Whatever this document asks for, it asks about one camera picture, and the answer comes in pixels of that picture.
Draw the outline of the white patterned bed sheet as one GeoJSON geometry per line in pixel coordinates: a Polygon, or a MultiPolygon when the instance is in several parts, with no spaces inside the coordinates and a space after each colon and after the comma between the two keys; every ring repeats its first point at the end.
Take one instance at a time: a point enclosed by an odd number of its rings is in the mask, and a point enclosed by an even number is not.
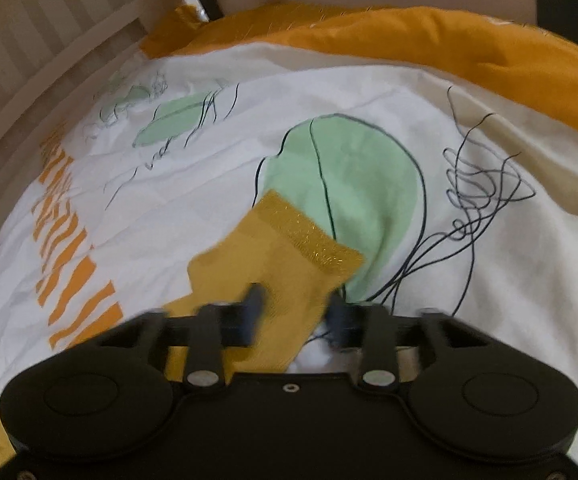
{"type": "MultiPolygon", "coordinates": [[[[347,300],[452,314],[578,386],[578,130],[441,70],[246,44],[135,58],[46,141],[0,228],[0,395],[189,295],[271,191],[361,253],[347,300]]],[[[330,341],[287,372],[345,367],[330,341]]]]}

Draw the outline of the mustard yellow knit garment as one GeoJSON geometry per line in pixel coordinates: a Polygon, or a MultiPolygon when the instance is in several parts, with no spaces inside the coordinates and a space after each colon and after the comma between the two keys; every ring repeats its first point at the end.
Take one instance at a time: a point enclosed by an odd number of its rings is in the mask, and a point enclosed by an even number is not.
{"type": "Polygon", "coordinates": [[[164,310],[190,315],[204,304],[239,301],[250,285],[262,285],[265,306],[254,344],[223,352],[225,375],[282,373],[321,322],[330,294],[362,264],[360,252],[271,191],[224,240],[190,261],[190,294],[164,310]]]}

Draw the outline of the orange blanket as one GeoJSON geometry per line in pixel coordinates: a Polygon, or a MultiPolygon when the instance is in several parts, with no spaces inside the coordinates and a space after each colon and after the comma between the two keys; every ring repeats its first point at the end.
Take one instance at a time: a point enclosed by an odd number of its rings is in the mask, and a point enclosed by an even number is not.
{"type": "Polygon", "coordinates": [[[539,27],[465,11],[276,3],[203,23],[182,4],[159,19],[140,50],[165,58],[256,41],[431,67],[578,130],[578,46],[539,27]]]}

